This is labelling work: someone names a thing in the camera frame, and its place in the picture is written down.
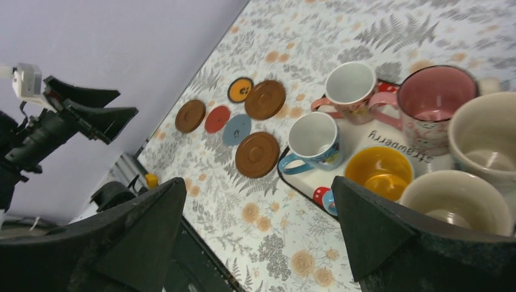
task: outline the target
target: pink handle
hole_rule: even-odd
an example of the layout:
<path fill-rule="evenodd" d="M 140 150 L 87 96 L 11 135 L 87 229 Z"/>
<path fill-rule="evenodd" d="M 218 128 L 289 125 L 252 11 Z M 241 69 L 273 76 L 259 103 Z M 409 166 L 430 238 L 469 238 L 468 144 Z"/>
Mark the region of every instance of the pink handle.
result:
<path fill-rule="evenodd" d="M 379 105 L 391 105 L 396 110 L 399 110 L 396 94 L 392 92 L 380 92 L 371 97 L 369 101 L 369 112 L 371 115 L 387 125 L 391 125 L 398 130 L 402 130 L 402 120 L 384 114 L 378 108 Z"/>
<path fill-rule="evenodd" d="M 312 111 L 317 111 L 321 105 L 332 105 L 332 106 L 334 106 L 333 102 L 331 102 L 326 97 L 323 97 L 323 98 L 320 98 L 320 99 L 312 102 L 312 105 L 310 106 L 310 109 Z M 341 113 L 336 112 L 336 111 L 334 111 L 332 113 L 327 113 L 327 114 L 332 116 L 334 119 L 343 119 L 344 118 Z"/>

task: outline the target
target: gray wall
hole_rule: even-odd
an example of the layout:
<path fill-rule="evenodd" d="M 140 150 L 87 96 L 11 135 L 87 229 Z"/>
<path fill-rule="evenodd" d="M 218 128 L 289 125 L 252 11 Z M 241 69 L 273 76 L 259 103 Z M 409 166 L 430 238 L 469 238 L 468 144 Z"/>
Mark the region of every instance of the gray wall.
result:
<path fill-rule="evenodd" d="M 42 175 L 17 185 L 9 213 L 59 223 L 78 215 L 122 151 L 134 153 L 157 127 L 246 2 L 2 1 L 0 63 L 37 64 L 44 77 L 116 88 L 122 95 L 110 106 L 140 110 L 109 146 L 78 134 L 55 151 Z M 10 80 L 0 80 L 0 96 L 0 110 L 21 122 Z"/>

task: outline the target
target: yellow mug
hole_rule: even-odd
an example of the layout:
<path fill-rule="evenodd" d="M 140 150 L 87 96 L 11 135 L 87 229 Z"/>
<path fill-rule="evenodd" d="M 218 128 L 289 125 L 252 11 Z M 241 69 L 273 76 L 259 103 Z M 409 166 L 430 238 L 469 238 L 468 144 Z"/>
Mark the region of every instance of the yellow mug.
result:
<path fill-rule="evenodd" d="M 369 146 L 351 156 L 344 176 L 391 201 L 397 201 L 414 180 L 408 158 L 387 146 Z"/>

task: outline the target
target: pink mug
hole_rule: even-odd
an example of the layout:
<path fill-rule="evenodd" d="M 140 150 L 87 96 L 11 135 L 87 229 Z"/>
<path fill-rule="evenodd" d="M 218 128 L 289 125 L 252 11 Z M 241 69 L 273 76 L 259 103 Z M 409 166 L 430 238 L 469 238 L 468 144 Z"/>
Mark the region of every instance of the pink mug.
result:
<path fill-rule="evenodd" d="M 432 66 L 407 77 L 397 93 L 380 92 L 369 102 L 372 116 L 403 132 L 410 147 L 428 156 L 448 153 L 448 125 L 463 104 L 479 95 L 477 82 L 451 66 Z M 391 105 L 399 118 L 380 111 Z"/>
<path fill-rule="evenodd" d="M 326 79 L 326 97 L 315 100 L 311 110 L 330 105 L 336 119 L 347 118 L 354 125 L 373 120 L 368 110 L 369 99 L 375 94 L 378 80 L 373 68 L 360 61 L 344 63 L 335 68 Z"/>

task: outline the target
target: tray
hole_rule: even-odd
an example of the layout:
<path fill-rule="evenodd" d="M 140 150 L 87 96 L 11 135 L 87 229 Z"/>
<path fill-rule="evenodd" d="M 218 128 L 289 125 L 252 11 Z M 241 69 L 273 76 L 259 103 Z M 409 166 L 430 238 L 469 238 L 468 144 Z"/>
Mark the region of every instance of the tray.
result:
<path fill-rule="evenodd" d="M 378 91 L 380 92 L 396 92 L 398 87 L 398 85 L 384 80 L 379 80 L 378 83 Z M 322 106 L 319 110 L 327 112 L 334 111 L 334 109 L 329 106 Z M 398 115 L 397 111 L 391 106 L 384 106 L 381 110 L 391 116 Z M 313 169 L 298 175 L 284 175 L 276 167 L 278 175 L 284 183 L 288 184 L 301 195 L 304 195 L 325 212 L 327 211 L 321 202 L 323 194 L 331 188 L 333 179 L 336 176 L 344 175 L 344 169 L 346 168 L 351 154 L 366 146 L 385 145 L 398 149 L 412 162 L 416 177 L 436 170 L 455 169 L 453 159 L 450 155 L 432 157 L 411 149 L 407 146 L 405 138 L 400 131 L 377 120 L 359 126 L 350 124 L 346 119 L 337 119 L 336 121 L 341 133 L 341 145 L 344 146 L 343 150 L 346 157 L 339 167 L 329 172 Z M 281 153 L 279 160 L 289 153 L 290 149 L 287 147 Z M 303 164 L 303 162 L 295 161 L 291 163 L 291 167 L 301 164 Z"/>

